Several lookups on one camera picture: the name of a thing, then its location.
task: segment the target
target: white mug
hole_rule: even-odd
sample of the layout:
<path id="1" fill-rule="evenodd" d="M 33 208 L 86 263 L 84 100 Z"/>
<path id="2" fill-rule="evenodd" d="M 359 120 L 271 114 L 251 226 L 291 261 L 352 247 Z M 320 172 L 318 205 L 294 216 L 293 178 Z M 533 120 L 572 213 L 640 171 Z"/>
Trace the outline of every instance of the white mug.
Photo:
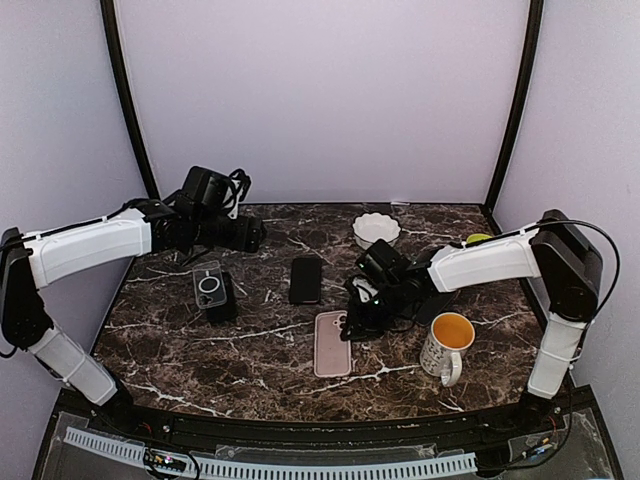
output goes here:
<path id="1" fill-rule="evenodd" d="M 454 386 L 462 373 L 462 357 L 476 338 L 473 324 L 457 313 L 441 313 L 431 323 L 420 353 L 420 365 L 429 375 L 440 377 L 445 387 Z"/>

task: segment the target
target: white wall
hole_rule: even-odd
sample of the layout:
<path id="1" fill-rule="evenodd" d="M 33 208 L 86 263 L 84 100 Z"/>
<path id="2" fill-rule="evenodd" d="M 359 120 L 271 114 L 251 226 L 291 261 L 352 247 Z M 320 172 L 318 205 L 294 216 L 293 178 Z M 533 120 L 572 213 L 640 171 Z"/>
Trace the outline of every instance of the white wall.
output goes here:
<path id="1" fill-rule="evenodd" d="M 0 3 L 0 232 L 100 216 L 143 195 L 93 0 Z M 90 347 L 125 263 L 43 292 Z M 9 351 L 4 340 L 0 349 Z M 30 356 L 0 360 L 0 477 L 31 478 L 58 383 Z"/>
<path id="2" fill-rule="evenodd" d="M 251 202 L 484 201 L 528 1 L 117 4 L 163 194 L 201 164 Z"/>
<path id="3" fill-rule="evenodd" d="M 640 3 L 545 5 L 531 90 L 496 217 L 505 229 L 549 208 L 596 223 L 623 269 L 589 332 L 575 379 L 590 383 L 627 478 L 640 478 Z M 613 260 L 598 239 L 606 268 Z M 603 289 L 608 288 L 610 273 Z"/>

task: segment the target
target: marble table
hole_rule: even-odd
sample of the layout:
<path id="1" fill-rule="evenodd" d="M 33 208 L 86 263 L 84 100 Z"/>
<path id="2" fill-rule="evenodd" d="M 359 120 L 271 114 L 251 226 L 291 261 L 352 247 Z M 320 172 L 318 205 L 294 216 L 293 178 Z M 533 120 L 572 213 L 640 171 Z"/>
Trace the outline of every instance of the marble table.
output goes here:
<path id="1" fill-rule="evenodd" d="M 466 315 L 476 342 L 460 382 L 443 388 L 418 364 L 426 329 L 355 343 L 353 371 L 313 374 L 314 319 L 346 307 L 342 284 L 356 273 L 351 224 L 364 212 L 392 215 L 407 256 L 472 233 L 489 233 L 472 205 L 251 205 L 269 230 L 257 254 L 215 249 L 233 276 L 239 317 L 211 326 L 195 304 L 191 269 L 175 252 L 135 261 L 95 348 L 139 405 L 207 416 L 270 421 L 391 420 L 472 411 L 516 402 L 541 330 L 517 281 L 462 290 L 449 310 Z M 320 305 L 287 301 L 293 258 L 323 261 Z"/>

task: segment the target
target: white bowl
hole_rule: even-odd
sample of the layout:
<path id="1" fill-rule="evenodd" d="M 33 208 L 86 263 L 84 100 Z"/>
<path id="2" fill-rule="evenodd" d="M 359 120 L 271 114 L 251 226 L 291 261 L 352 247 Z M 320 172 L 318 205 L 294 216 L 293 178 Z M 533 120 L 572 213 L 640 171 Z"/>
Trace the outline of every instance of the white bowl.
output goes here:
<path id="1" fill-rule="evenodd" d="M 365 213 L 353 222 L 353 233 L 358 246 L 365 250 L 380 239 L 393 246 L 400 236 L 400 225 L 389 215 Z"/>

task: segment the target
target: robotic arm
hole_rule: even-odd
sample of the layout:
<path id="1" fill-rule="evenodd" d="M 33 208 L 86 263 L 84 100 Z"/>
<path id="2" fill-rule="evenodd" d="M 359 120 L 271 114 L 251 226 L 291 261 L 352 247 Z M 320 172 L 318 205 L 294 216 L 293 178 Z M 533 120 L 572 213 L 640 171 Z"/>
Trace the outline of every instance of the robotic arm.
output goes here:
<path id="1" fill-rule="evenodd" d="M 585 329 L 598 308 L 602 257 L 564 214 L 545 213 L 519 231 L 472 244 L 451 244 L 410 261 L 383 240 L 358 260 L 343 340 L 379 336 L 394 317 L 432 320 L 451 292 L 509 278 L 542 278 L 549 323 L 520 401 L 520 422 L 536 424 L 551 409 Z"/>
<path id="2" fill-rule="evenodd" d="M 117 418 L 132 404 L 129 393 L 47 315 L 38 290 L 96 265 L 167 249 L 187 253 L 203 245 L 256 252 L 266 235 L 262 220 L 238 216 L 250 184 L 242 170 L 227 177 L 193 167 L 165 202 L 132 200 L 107 217 L 46 232 L 7 230 L 0 243 L 4 338 Z"/>

